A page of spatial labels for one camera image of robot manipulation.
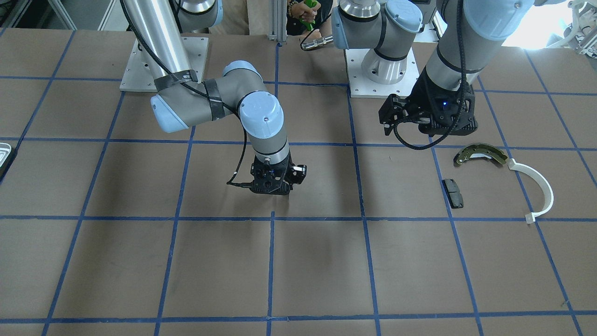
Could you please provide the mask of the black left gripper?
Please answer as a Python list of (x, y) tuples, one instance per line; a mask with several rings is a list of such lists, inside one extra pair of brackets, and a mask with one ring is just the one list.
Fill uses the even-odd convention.
[[(478, 129), (474, 116), (475, 93), (472, 87), (465, 85), (465, 104), (461, 109), (460, 119), (452, 130), (452, 135), (466, 136)], [(406, 109), (409, 115), (430, 118), (430, 123), (420, 124), (420, 132), (430, 135), (444, 135), (458, 115), (460, 92), (443, 89), (436, 85), (424, 70), (411, 94), (407, 97)]]

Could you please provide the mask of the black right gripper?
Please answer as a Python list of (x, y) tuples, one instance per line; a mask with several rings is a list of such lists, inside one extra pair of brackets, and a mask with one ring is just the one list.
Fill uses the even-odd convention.
[(276, 164), (267, 164), (254, 159), (251, 174), (254, 177), (250, 191), (257, 194), (273, 194), (285, 196), (293, 189), (288, 179), (290, 159), (284, 159)]

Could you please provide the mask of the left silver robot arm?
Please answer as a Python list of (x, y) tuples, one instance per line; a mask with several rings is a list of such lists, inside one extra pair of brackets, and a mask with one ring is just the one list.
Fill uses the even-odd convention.
[[(478, 129), (472, 82), (513, 34), (533, 0), (440, 0), (446, 31), (409, 95), (392, 93), (379, 109), (386, 135), (401, 123), (428, 135), (465, 136)], [(366, 49), (366, 77), (380, 84), (403, 78), (407, 56), (423, 26), (421, 9), (409, 0), (340, 0), (331, 11), (334, 44)]]

